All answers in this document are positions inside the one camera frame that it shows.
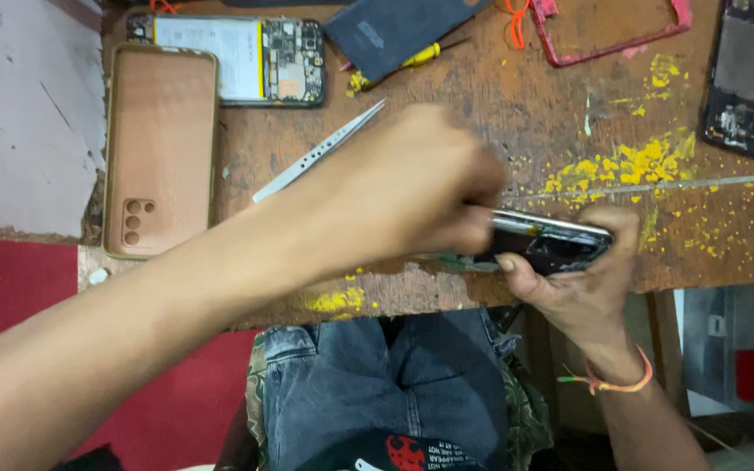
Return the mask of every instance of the wood grain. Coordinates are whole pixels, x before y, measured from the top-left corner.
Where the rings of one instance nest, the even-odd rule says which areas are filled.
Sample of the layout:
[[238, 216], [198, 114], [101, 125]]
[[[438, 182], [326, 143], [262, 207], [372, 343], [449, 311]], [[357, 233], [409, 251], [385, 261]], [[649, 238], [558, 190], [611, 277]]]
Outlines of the wood grain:
[[[625, 13], [623, 9], [585, 5], [592, 3], [560, 3], [560, 21], [571, 22], [571, 26], [558, 24], [550, 30], [568, 33], [561, 33], [556, 43], [563, 53], [575, 52], [579, 44], [606, 45], [628, 33], [646, 33], [671, 18], [667, 2], [656, 2], [652, 13], [642, 8]], [[329, 49], [328, 98], [323, 107], [222, 110], [215, 174], [221, 175], [224, 168], [229, 173], [216, 178], [217, 217], [228, 218], [251, 205], [251, 196], [258, 189], [380, 99], [387, 98], [386, 107], [375, 122], [390, 119], [413, 103], [443, 102], [455, 109], [507, 167], [511, 178], [503, 191], [504, 206], [573, 215], [596, 198], [596, 204], [635, 208], [646, 223], [634, 278], [637, 292], [754, 282], [754, 186], [723, 184], [721, 180], [746, 177], [754, 185], [754, 162], [694, 138], [718, 6], [694, 2], [692, 7], [694, 26], [685, 34], [649, 44], [631, 59], [612, 55], [560, 70], [546, 62], [529, 21], [524, 25], [526, 48], [512, 49], [504, 34], [509, 16], [489, 7], [460, 27], [459, 34], [471, 35], [470, 41], [445, 51], [431, 64], [401, 70], [354, 98], [346, 96], [347, 74], [338, 71], [345, 59]], [[577, 15], [567, 14], [567, 8]], [[188, 4], [183, 12], [285, 14], [322, 21], [337, 9], [246, 10], [204, 1]], [[105, 50], [123, 38], [123, 21], [121, 18], [106, 37]], [[590, 24], [623, 27], [590, 28]], [[655, 85], [659, 80], [664, 86]], [[671, 160], [677, 153], [676, 165], [671, 167], [664, 157]], [[640, 184], [650, 187], [631, 191], [633, 184], [619, 181], [620, 171], [615, 179], [601, 179], [607, 176], [603, 159], [622, 163], [643, 155], [648, 169]], [[584, 178], [592, 196], [581, 195], [579, 182], [564, 181], [562, 194], [555, 192], [554, 181], [568, 178], [559, 174], [567, 165], [593, 160], [599, 170]], [[673, 177], [647, 180], [647, 175], [665, 168], [675, 172]], [[676, 184], [683, 178], [683, 188], [654, 190], [653, 185]], [[568, 191], [566, 187], [572, 184], [575, 190]], [[600, 195], [604, 188], [616, 193]], [[341, 314], [409, 314], [504, 304], [511, 299], [496, 274], [449, 273], [415, 259], [362, 269], [362, 273], [349, 273], [349, 279], [341, 276], [269, 306], [253, 322], [275, 324], [291, 316], [319, 321]], [[317, 313], [306, 307], [316, 296], [346, 294], [351, 288], [362, 290], [359, 306], [337, 296], [343, 307], [330, 312]]]

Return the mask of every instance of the bracelet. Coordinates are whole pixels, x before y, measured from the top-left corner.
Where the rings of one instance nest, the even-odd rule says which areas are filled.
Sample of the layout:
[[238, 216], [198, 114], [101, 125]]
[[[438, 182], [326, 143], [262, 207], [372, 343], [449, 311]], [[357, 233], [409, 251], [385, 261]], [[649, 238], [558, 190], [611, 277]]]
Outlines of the bracelet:
[[636, 392], [640, 391], [644, 386], [650, 382], [651, 378], [654, 377], [654, 368], [650, 365], [650, 360], [648, 359], [647, 355], [644, 355], [644, 351], [642, 351], [642, 347], [639, 347], [636, 345], [636, 348], [639, 350], [639, 354], [642, 355], [642, 360], [644, 361], [644, 377], [639, 380], [635, 385], [631, 386], [616, 386], [611, 385], [610, 383], [606, 382], [605, 380], [602, 380], [598, 377], [598, 375], [595, 374], [595, 371], [592, 370], [592, 367], [589, 364], [588, 360], [585, 360], [584, 363], [586, 364], [586, 373], [589, 375], [588, 377], [584, 376], [561, 376], [557, 378], [557, 381], [560, 383], [567, 383], [571, 381], [581, 381], [582, 383], [588, 383], [589, 384], [589, 391], [590, 394], [593, 396], [595, 395], [595, 390], [598, 391], [619, 391], [619, 392]]

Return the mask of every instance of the tweezers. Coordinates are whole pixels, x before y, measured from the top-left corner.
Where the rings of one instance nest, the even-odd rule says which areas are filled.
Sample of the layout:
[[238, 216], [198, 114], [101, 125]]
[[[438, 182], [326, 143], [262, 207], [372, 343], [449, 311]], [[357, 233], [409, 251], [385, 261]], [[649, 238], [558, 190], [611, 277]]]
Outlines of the tweezers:
[[319, 161], [320, 158], [328, 155], [337, 149], [342, 143], [348, 140], [352, 134], [356, 133], [365, 123], [367, 123], [374, 115], [377, 114], [383, 108], [385, 99], [380, 100], [371, 109], [361, 115], [355, 117], [350, 123], [342, 126], [336, 133], [333, 133], [322, 141], [322, 143], [314, 147], [310, 152], [304, 154], [295, 164], [288, 167], [280, 175], [275, 177], [264, 188], [261, 188], [259, 192], [252, 196], [252, 200], [259, 203], [263, 198], [272, 195], [279, 189], [291, 184], [293, 180], [305, 173], [311, 165]]

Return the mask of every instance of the black t-shirt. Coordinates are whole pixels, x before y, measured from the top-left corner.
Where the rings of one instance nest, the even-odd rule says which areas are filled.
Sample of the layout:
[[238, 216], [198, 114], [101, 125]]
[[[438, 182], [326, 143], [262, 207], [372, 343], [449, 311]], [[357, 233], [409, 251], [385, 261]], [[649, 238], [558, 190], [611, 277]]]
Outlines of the black t-shirt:
[[372, 430], [338, 442], [298, 471], [483, 471], [457, 445], [434, 438]]

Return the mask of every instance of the fingernail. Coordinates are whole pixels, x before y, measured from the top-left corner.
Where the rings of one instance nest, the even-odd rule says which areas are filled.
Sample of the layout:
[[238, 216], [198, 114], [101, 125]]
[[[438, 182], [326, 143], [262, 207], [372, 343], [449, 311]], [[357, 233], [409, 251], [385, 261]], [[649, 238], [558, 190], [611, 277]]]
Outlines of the fingernail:
[[515, 265], [514, 261], [509, 257], [504, 255], [495, 255], [495, 257], [496, 262], [499, 264], [499, 268], [502, 268], [503, 272], [511, 273], [517, 268], [517, 265]]

